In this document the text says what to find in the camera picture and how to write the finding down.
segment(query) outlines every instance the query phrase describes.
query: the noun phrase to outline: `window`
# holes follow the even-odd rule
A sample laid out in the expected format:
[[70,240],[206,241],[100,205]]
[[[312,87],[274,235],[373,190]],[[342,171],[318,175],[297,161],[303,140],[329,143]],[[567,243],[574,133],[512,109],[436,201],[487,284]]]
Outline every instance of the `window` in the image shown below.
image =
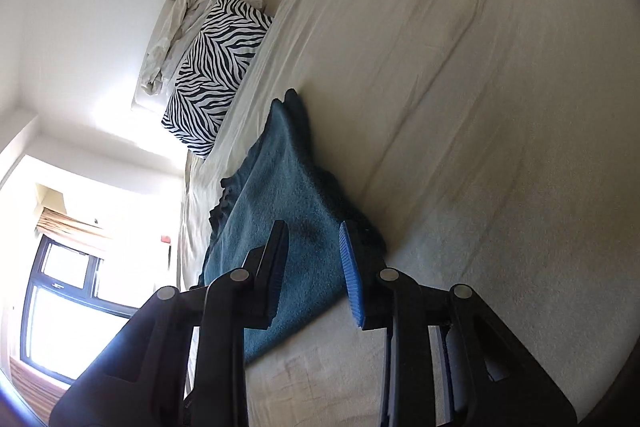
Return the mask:
[[72,383],[152,295],[137,272],[43,235],[22,312],[20,358]]

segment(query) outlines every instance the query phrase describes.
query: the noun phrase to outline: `white wall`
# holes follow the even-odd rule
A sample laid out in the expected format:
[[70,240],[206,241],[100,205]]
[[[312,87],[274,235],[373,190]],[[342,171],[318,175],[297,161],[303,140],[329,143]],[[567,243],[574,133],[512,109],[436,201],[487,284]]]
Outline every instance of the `white wall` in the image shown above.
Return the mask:
[[[2,97],[42,117],[47,134],[177,174],[184,147],[130,104],[164,0],[0,0]],[[158,162],[156,156],[170,158]]]
[[[74,219],[85,223],[97,220],[100,227],[112,233],[127,230],[129,238],[153,235],[159,241],[161,235],[177,237],[181,180],[156,179],[153,190],[144,193],[139,190],[140,184],[136,187],[138,190],[117,187],[61,169],[31,155],[23,158],[20,167],[32,172],[38,201],[43,206],[46,204],[43,193],[37,191],[38,185],[49,188],[49,192],[55,191],[62,200],[58,202],[59,206],[64,206],[65,213]],[[117,165],[109,164],[109,168],[113,170]]]
[[[26,154],[44,163],[84,178],[144,195],[174,198],[179,205],[182,178],[132,163],[97,155],[86,149],[46,135],[38,136]],[[43,182],[47,187],[53,185]]]
[[39,128],[33,111],[16,108],[0,115],[0,188]]
[[19,356],[22,304],[39,241],[42,207],[33,173],[20,163],[0,188],[0,367],[9,374],[9,355]]

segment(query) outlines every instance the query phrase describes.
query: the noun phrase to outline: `crumpled white cloth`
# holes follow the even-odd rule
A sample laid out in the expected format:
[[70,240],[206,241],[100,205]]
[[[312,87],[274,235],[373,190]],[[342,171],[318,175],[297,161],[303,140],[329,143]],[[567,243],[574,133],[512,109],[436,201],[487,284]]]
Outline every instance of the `crumpled white cloth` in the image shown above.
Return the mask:
[[[262,0],[243,0],[254,8],[263,8]],[[184,54],[196,38],[216,0],[176,0],[164,21],[158,40],[145,56],[138,83],[151,95],[174,76]]]

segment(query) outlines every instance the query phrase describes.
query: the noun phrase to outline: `bed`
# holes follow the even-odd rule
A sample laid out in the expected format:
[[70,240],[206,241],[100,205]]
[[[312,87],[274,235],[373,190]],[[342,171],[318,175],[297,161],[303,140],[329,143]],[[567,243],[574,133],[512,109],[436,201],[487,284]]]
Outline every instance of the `bed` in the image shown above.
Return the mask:
[[[183,288],[220,179],[293,87],[388,263],[476,288],[585,416],[640,335],[640,0],[265,2],[215,147],[188,160]],[[341,301],[247,368],[252,425],[375,425],[382,347]]]

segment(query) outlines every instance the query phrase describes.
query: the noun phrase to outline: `black clamp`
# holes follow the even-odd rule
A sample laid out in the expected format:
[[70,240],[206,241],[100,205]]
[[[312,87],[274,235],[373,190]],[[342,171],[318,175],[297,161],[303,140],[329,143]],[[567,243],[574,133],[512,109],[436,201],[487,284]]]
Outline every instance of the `black clamp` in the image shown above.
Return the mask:
[[469,286],[421,286],[340,227],[340,254],[356,323],[386,328],[381,427],[435,427],[428,326],[439,327],[446,426],[572,427],[555,382]]
[[[289,229],[276,221],[267,244],[241,268],[180,293],[160,288],[74,382],[50,427],[248,427],[244,328],[276,314]],[[200,326],[193,391],[184,384],[193,328]]]

